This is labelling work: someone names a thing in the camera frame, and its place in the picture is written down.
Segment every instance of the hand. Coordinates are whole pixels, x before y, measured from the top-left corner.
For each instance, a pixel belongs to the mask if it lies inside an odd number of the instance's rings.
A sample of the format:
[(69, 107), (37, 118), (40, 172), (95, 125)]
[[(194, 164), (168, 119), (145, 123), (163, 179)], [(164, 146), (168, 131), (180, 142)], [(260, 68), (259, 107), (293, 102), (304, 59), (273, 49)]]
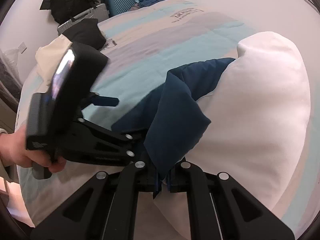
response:
[(17, 164), (23, 168), (29, 168), (34, 161), (43, 167), (48, 167), (52, 173), (62, 171), (66, 165), (66, 160), (61, 156), (56, 163), (51, 163), (50, 156), (46, 152), (26, 150), (25, 124), (15, 133), (0, 134), (0, 159), (5, 167)]

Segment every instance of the triangular cutout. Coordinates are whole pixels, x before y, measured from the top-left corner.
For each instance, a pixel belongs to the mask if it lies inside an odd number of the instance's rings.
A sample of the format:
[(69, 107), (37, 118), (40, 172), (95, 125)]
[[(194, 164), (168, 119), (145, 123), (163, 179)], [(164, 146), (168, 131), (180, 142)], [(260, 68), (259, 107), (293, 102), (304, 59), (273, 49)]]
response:
[(250, 222), (251, 220), (262, 216), (261, 210), (251, 203), (238, 189), (234, 188), (231, 191), (245, 222)]
[(63, 212), (63, 216), (71, 219), (74, 222), (80, 222), (92, 193), (93, 188), (89, 188), (65, 209), (65, 211)]

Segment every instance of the mattress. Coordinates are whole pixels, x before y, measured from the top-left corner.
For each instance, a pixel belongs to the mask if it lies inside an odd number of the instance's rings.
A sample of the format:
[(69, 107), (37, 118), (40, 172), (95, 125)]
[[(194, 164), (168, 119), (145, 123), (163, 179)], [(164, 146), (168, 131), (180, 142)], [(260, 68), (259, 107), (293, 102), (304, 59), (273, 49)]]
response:
[[(120, 103), (116, 112), (90, 106), (84, 110), (84, 117), (109, 129), (149, 91), (163, 83), (168, 70), (191, 62), (236, 57), (237, 43), (256, 32), (222, 13), (210, 12), (183, 0), (166, 0), (116, 15), (99, 23), (99, 28), (108, 37), (109, 43), (102, 53), (111, 59), (111, 64), (99, 76), (92, 90), (104, 96), (117, 96), (124, 103)], [(122, 80), (121, 86), (117, 83), (119, 80)], [(141, 80), (147, 80), (143, 89), (131, 94), (131, 87)], [(27, 117), (31, 95), (42, 83), (41, 76), (33, 70), (23, 86), (17, 128)], [(300, 161), (287, 190), (272, 210), (296, 237), (310, 225), (320, 208), (320, 155), (316, 150), (320, 144), (317, 141), (320, 122), (315, 114), (319, 104), (316, 101), (313, 104)], [(119, 168), (68, 162), (64, 171), (46, 181), (35, 180), (30, 169), (18, 170), (26, 208), (33, 222), (38, 224), (72, 194), (70, 187), (75, 191), (95, 172), (105, 170), (112, 173)], [(68, 184), (67, 190), (65, 187), (70, 178), (72, 185)], [(59, 192), (53, 190), (55, 187), (59, 187)]]

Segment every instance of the silver bolt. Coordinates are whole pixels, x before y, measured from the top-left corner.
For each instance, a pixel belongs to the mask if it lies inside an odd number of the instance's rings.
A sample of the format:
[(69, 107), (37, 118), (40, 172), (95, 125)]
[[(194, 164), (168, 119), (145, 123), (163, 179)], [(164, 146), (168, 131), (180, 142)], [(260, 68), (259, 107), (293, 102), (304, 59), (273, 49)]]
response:
[(127, 151), (127, 155), (129, 155), (130, 157), (134, 157), (134, 153), (132, 151)]
[(222, 173), (219, 174), (219, 178), (222, 179), (222, 180), (227, 180), (227, 179), (229, 179), (229, 174), (225, 173), (225, 172), (222, 172)]
[(188, 162), (183, 162), (183, 163), (181, 163), (180, 165), (181, 165), (181, 167), (184, 168), (184, 169), (188, 169), (188, 168), (191, 167), (191, 164), (188, 163)]
[(107, 174), (104, 171), (99, 171), (96, 175), (97, 179), (104, 179)]
[(135, 163), (135, 166), (137, 167), (137, 168), (143, 168), (144, 167), (144, 165), (146, 165), (144, 162), (136, 162)]

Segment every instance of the black backpack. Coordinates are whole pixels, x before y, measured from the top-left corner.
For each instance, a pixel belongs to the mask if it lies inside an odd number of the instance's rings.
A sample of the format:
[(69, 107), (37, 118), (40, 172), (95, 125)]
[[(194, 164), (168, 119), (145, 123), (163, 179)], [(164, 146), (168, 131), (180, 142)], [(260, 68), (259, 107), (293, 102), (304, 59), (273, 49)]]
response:
[(54, 20), (63, 24), (96, 4), (96, 0), (43, 0), (40, 10), (51, 10)]

